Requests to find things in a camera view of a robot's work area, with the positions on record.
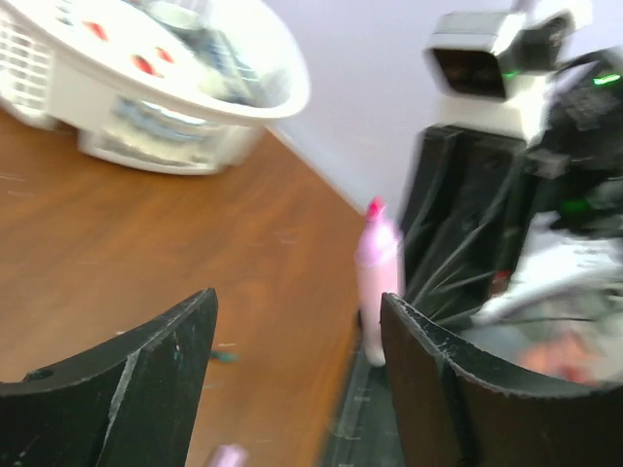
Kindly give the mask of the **pink highlighter cap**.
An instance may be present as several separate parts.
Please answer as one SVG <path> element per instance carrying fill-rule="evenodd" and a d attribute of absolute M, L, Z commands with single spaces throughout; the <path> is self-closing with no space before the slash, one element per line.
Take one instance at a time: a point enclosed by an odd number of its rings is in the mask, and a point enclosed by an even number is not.
<path fill-rule="evenodd" d="M 248 453 L 242 446 L 221 445 L 208 458 L 205 467 L 244 467 L 247 459 Z"/>

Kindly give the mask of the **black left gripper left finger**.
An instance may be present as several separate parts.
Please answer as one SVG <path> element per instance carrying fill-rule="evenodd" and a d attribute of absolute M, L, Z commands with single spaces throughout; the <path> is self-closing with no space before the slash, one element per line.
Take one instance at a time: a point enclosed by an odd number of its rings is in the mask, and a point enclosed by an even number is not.
<path fill-rule="evenodd" d="M 218 314 L 200 290 L 134 329 L 1 385 L 4 466 L 182 466 Z"/>

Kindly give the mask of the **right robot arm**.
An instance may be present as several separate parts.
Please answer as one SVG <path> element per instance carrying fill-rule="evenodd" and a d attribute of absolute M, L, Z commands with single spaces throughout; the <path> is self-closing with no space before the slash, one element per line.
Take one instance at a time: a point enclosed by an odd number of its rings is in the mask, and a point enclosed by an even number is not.
<path fill-rule="evenodd" d="M 401 222 L 405 300 L 454 331 L 488 319 L 523 291 L 531 223 L 591 239 L 622 234 L 622 50 L 581 55 L 585 72 L 549 109 L 543 138 L 453 125 L 421 136 Z"/>

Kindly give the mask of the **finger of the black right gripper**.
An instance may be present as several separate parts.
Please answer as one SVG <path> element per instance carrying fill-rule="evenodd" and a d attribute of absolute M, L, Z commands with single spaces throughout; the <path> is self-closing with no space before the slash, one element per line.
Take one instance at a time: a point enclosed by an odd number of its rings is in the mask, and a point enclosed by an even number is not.
<path fill-rule="evenodd" d="M 528 204 L 524 140 L 458 126 L 421 134 L 401 221 L 405 301 L 453 331 L 517 267 Z"/>

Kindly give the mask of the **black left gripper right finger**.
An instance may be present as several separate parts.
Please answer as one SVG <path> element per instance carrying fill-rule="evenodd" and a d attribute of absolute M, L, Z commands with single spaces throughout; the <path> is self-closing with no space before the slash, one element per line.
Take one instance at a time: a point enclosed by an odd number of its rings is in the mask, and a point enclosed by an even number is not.
<path fill-rule="evenodd" d="M 381 330 L 408 466 L 619 466 L 622 388 L 516 366 L 385 294 Z"/>

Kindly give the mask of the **pink highlighter pen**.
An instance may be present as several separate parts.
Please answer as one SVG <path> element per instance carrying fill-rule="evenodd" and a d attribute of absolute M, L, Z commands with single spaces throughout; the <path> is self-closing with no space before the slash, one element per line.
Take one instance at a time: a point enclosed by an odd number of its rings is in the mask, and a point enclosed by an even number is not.
<path fill-rule="evenodd" d="M 362 344 L 368 362 L 385 364 L 381 333 L 383 293 L 402 295 L 404 253 L 402 232 L 386 216 L 385 203 L 374 198 L 366 211 L 366 225 L 355 252 Z"/>

